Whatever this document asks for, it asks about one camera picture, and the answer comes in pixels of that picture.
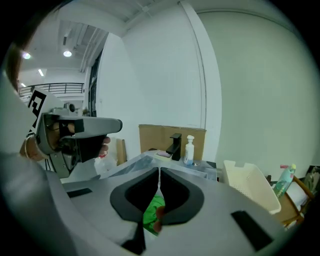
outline white laundry basket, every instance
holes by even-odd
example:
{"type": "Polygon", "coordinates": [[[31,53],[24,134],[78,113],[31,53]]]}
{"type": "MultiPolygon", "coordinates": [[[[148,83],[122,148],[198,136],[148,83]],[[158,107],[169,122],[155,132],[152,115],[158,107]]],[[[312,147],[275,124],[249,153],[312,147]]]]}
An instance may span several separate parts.
{"type": "Polygon", "coordinates": [[[261,205],[270,214],[281,211],[281,205],[267,179],[252,163],[235,167],[235,161],[223,161],[223,182],[240,191],[252,201],[261,205]]]}

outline plastic bag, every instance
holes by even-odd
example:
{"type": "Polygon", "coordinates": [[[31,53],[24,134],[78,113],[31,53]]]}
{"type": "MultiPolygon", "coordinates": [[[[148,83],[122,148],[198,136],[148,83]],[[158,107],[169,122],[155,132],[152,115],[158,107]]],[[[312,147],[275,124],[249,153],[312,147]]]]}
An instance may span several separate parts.
{"type": "Polygon", "coordinates": [[[107,154],[103,157],[97,157],[94,159],[95,171],[98,175],[106,173],[112,168],[117,167],[117,160],[112,156],[112,154],[107,154]]]}

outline cardboard box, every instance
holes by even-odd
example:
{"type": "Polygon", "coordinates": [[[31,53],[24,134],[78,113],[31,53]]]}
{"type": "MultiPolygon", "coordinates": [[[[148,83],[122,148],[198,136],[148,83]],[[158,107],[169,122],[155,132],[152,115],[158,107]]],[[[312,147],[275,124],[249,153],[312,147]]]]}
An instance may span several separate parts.
{"type": "Polygon", "coordinates": [[[188,143],[187,136],[192,135],[194,136],[192,143],[194,145],[193,159],[202,160],[206,130],[197,128],[140,124],[139,135],[141,153],[152,148],[165,151],[173,143],[173,139],[170,137],[175,133],[181,134],[181,157],[185,155],[186,144],[188,143]]]}
{"type": "Polygon", "coordinates": [[[121,165],[127,161],[126,145],[124,139],[116,139],[116,155],[118,158],[117,165],[121,165]]]}

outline metal railing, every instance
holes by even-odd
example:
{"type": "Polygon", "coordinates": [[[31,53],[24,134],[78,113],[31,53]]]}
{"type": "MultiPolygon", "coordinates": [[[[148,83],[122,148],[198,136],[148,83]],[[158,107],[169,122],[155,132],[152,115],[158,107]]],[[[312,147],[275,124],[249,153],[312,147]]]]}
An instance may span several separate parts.
{"type": "Polygon", "coordinates": [[[83,93],[83,83],[78,82],[59,82],[59,83],[43,83],[35,84],[19,89],[20,98],[27,99],[31,96],[34,88],[38,87],[42,90],[48,91],[52,94],[82,94],[83,93]]]}

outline white column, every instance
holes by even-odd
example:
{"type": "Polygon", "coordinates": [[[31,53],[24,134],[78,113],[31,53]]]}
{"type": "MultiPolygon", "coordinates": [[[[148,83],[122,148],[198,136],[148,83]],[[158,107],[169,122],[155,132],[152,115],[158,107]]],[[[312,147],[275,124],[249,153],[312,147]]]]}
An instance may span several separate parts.
{"type": "Polygon", "coordinates": [[[85,108],[89,109],[89,83],[90,83],[90,74],[91,74],[91,67],[88,66],[85,69],[85,78],[84,78],[84,100],[82,104],[82,109],[85,108]]]}

